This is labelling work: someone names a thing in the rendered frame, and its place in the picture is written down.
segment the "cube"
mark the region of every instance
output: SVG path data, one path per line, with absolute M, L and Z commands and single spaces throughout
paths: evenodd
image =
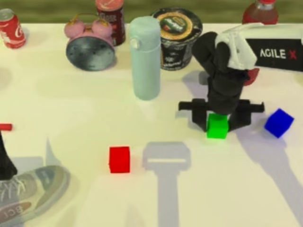
M 130 149 L 129 147 L 109 148 L 109 170 L 112 174 L 130 172 Z
M 266 121 L 264 128 L 280 138 L 292 125 L 294 118 L 282 109 L 277 109 Z
M 228 133 L 228 118 L 224 115 L 210 113 L 207 121 L 207 137 L 225 139 Z

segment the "green cube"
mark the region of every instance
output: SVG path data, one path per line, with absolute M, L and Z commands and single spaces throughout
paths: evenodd
M 207 137 L 225 139 L 228 133 L 228 118 L 224 115 L 210 113 L 207 121 Z

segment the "blue cube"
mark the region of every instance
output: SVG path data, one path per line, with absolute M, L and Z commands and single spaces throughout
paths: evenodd
M 264 128 L 275 137 L 280 138 L 290 128 L 293 121 L 292 116 L 279 108 L 268 118 Z

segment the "red cube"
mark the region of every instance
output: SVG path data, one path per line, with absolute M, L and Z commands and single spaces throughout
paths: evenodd
M 130 172 L 129 147 L 109 148 L 109 170 L 112 174 L 124 174 Z

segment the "pink alarm clock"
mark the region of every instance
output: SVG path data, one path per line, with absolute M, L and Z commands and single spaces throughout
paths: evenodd
M 78 19 L 79 15 L 93 15 L 97 19 L 91 24 L 85 24 Z M 66 56 L 75 67 L 86 71 L 99 71 L 115 62 L 112 27 L 99 16 L 78 14 L 65 25 L 64 33 L 70 38 Z

